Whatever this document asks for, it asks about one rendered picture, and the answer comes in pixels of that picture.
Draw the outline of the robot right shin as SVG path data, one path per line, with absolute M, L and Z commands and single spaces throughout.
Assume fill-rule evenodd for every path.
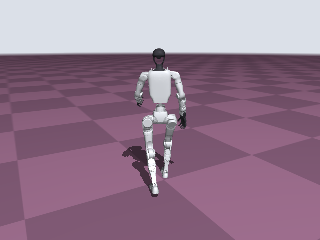
M 171 155 L 172 155 L 172 144 L 173 141 L 170 140 L 170 148 L 164 148 L 164 173 L 168 173 L 169 169 L 169 162 L 171 160 Z

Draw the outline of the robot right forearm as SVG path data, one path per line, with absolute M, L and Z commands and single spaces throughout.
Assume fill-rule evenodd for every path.
M 186 96 L 184 99 L 181 99 L 179 102 L 179 114 L 183 117 L 183 113 L 186 113 Z

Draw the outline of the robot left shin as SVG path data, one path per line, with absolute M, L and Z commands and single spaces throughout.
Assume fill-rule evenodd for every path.
M 147 158 L 148 171 L 150 173 L 151 180 L 152 180 L 152 187 L 154 187 L 154 184 L 157 187 L 156 160 L 155 158 L 150 158 L 148 150 L 146 150 L 146 158 Z

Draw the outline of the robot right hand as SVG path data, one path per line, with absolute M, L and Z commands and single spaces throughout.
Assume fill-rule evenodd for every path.
M 180 128 L 184 130 L 187 127 L 187 119 L 186 119 L 186 113 L 185 112 L 183 113 L 183 116 L 180 115 L 180 119 L 178 120 L 178 122 L 180 120 L 181 120 L 181 123 L 180 123 L 179 126 L 182 125 Z

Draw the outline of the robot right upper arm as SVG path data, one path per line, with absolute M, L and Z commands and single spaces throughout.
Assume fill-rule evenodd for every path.
M 175 84 L 175 87 L 176 87 L 176 89 L 178 91 L 178 93 L 176 94 L 176 98 L 178 100 L 184 99 L 185 98 L 185 93 L 184 93 L 183 83 L 182 83 L 180 74 L 178 72 L 171 71 L 171 78 L 173 80 L 175 80 L 174 84 Z

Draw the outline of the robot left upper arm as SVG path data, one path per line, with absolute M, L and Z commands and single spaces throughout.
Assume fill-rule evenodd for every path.
M 143 96 L 143 88 L 145 86 L 145 83 L 146 81 L 148 80 L 148 75 L 149 75 L 149 72 L 142 72 L 140 77 L 139 77 L 139 80 L 138 80 L 138 83 L 137 83 L 137 86 L 136 86 L 136 92 L 135 92 L 135 96 L 137 98 L 142 98 Z

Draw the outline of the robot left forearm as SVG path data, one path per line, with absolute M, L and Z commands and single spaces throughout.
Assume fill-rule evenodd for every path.
M 136 93 L 136 91 L 135 91 L 135 93 Z M 142 104 L 142 103 L 143 103 L 143 99 L 136 97 L 135 94 L 134 94 L 134 98 L 136 99 L 136 102 L 137 102 L 137 103 L 139 103 L 139 104 Z

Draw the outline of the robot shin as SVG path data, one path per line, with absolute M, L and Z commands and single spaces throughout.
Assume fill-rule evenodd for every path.
M 151 180 L 152 180 L 152 187 L 154 187 L 154 184 L 157 187 L 156 160 L 155 158 L 150 158 L 148 150 L 146 150 L 146 158 L 147 158 L 148 171 L 150 173 Z
M 171 155 L 172 155 L 172 144 L 173 141 L 170 140 L 170 148 L 164 148 L 164 173 L 168 173 L 169 169 L 169 162 L 171 160 Z

